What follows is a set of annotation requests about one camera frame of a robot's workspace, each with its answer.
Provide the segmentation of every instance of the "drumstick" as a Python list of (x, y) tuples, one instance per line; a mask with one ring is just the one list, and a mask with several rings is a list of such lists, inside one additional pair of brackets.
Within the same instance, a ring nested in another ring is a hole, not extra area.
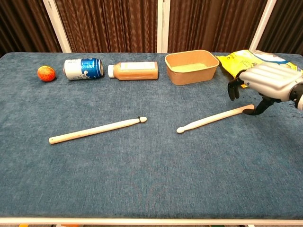
[(231, 117), (231, 116), (240, 114), (245, 109), (252, 109), (253, 110), (254, 108), (255, 108), (255, 106), (253, 104), (251, 104), (251, 105), (246, 105), (246, 106), (239, 107), (239, 108), (236, 108), (236, 109), (233, 109), (233, 110), (229, 110), (229, 111), (226, 111), (226, 112), (223, 112), (223, 113), (220, 113), (220, 114), (216, 114), (216, 115), (213, 115), (213, 116), (210, 116), (210, 117), (206, 117), (206, 118), (203, 118), (201, 120), (191, 122), (190, 124), (187, 124), (184, 127), (178, 128), (177, 133), (183, 133), (186, 130), (195, 129), (197, 127), (209, 124), (211, 122), (215, 122), (215, 121), (227, 118), (227, 117)]
[(64, 142), (64, 141), (67, 141), (67, 140), (73, 140), (73, 139), (81, 138), (81, 137), (84, 137), (84, 136), (90, 136), (90, 135), (105, 132), (105, 131), (110, 131), (110, 130), (114, 130), (114, 129), (119, 129), (119, 128), (131, 126), (131, 125), (137, 124), (137, 123), (143, 123), (143, 122), (146, 122), (146, 121), (147, 121), (146, 117), (139, 117), (139, 118), (135, 118), (135, 119), (129, 119), (129, 120), (121, 121), (121, 122), (102, 125), (102, 126), (92, 128), (92, 129), (86, 129), (86, 130), (82, 130), (82, 131), (76, 131), (76, 132), (64, 134), (64, 135), (61, 135), (61, 136), (51, 137), (51, 138), (49, 138), (48, 141), (51, 144), (60, 143), (60, 142)]

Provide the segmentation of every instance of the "plastic bottle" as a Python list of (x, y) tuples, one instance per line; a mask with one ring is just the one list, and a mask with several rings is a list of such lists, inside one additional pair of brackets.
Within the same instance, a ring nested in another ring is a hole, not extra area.
[(118, 80), (158, 79), (158, 63), (149, 62), (120, 62), (109, 65), (108, 76)]

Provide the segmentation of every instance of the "blue and white can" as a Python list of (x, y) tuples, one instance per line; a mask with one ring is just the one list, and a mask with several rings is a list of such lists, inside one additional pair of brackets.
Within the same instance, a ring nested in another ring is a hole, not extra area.
[(103, 76), (103, 65), (97, 58), (68, 59), (64, 62), (63, 72), (69, 80), (97, 79)]

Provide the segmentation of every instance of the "yellow bag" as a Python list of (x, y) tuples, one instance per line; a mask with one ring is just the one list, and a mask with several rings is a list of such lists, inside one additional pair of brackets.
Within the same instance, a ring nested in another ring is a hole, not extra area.
[(254, 65), (259, 65), (263, 62), (272, 62), (282, 65), (284, 67), (302, 71), (299, 67), (292, 64), (291, 62), (280, 58), (272, 53), (265, 53), (262, 51), (250, 51), (242, 50), (229, 54), (228, 56), (216, 56), (221, 62), (223, 68), (225, 68), (234, 78), (241, 70), (246, 70)]

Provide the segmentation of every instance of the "bottle label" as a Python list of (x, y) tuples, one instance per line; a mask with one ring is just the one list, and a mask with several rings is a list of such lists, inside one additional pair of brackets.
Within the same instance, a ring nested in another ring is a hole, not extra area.
[(154, 70), (155, 62), (122, 62), (121, 70)]

